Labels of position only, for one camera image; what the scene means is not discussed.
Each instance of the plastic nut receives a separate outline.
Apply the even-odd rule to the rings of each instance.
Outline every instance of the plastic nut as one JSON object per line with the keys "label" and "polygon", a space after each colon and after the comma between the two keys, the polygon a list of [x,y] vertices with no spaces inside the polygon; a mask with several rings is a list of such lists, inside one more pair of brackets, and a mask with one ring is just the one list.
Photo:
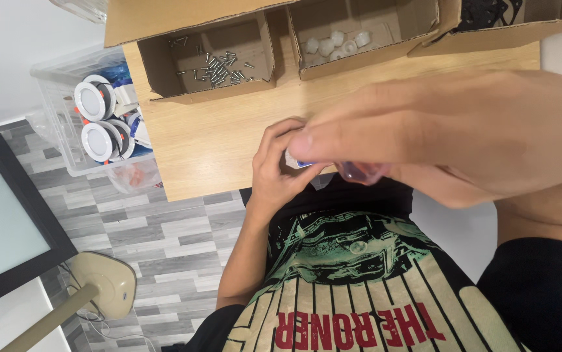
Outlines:
{"label": "plastic nut", "polygon": [[339,60],[345,56],[346,55],[342,50],[335,50],[334,52],[331,53],[331,61]]}
{"label": "plastic nut", "polygon": [[353,40],[347,40],[342,44],[342,52],[346,56],[355,55],[357,53],[357,44]]}
{"label": "plastic nut", "polygon": [[344,42],[344,32],[342,32],[342,31],[332,31],[331,32],[331,40],[333,41],[333,45],[335,47],[342,46],[342,42]]}
{"label": "plastic nut", "polygon": [[318,40],[314,37],[309,38],[305,50],[310,54],[315,54],[318,51]]}
{"label": "plastic nut", "polygon": [[333,52],[333,41],[329,38],[323,39],[318,44],[318,52],[323,57],[328,57]]}
{"label": "plastic nut", "polygon": [[364,45],[368,45],[368,43],[370,43],[370,32],[369,31],[360,32],[358,35],[355,36],[355,43],[357,44],[358,48],[361,48]]}

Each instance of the forearm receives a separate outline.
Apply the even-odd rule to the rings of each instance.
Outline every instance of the forearm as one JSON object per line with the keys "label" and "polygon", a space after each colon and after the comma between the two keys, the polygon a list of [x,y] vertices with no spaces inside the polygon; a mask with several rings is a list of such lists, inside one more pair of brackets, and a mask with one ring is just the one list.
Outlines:
{"label": "forearm", "polygon": [[263,283],[270,218],[254,208],[246,205],[246,218],[220,279],[216,309],[247,304]]}
{"label": "forearm", "polygon": [[499,245],[525,237],[562,241],[562,185],[495,204]]}

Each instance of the graphic t-shirt print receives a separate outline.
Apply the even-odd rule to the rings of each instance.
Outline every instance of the graphic t-shirt print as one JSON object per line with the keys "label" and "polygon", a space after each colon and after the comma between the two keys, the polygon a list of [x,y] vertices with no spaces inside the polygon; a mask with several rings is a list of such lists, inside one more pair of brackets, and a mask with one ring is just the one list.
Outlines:
{"label": "graphic t-shirt print", "polygon": [[524,351],[476,287],[409,220],[316,212],[270,229],[264,288],[224,351]]}

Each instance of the hand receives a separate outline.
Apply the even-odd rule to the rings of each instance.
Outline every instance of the hand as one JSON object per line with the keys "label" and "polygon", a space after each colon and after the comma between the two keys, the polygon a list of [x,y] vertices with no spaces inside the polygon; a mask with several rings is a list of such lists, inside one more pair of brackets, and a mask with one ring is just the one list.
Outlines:
{"label": "hand", "polygon": [[253,193],[246,204],[247,211],[259,212],[270,220],[328,165],[310,165],[296,177],[281,174],[281,156],[290,139],[298,133],[296,130],[304,126],[304,122],[289,118],[268,126],[263,132],[259,149],[253,156]]}
{"label": "hand", "polygon": [[549,204],[562,200],[562,76],[456,73],[371,85],[318,114],[289,150],[302,160],[388,163],[386,176],[452,208],[547,190],[502,204],[562,222]]}

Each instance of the left hand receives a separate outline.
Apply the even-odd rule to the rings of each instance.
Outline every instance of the left hand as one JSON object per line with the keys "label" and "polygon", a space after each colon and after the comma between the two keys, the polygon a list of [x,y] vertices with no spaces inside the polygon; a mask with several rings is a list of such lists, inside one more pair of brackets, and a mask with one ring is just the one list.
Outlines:
{"label": "left hand", "polygon": [[268,126],[263,132],[259,149],[253,156],[253,193],[246,204],[247,212],[258,212],[266,220],[272,219],[328,165],[310,165],[296,177],[281,173],[279,161],[296,130],[304,126],[304,122],[288,118]]}

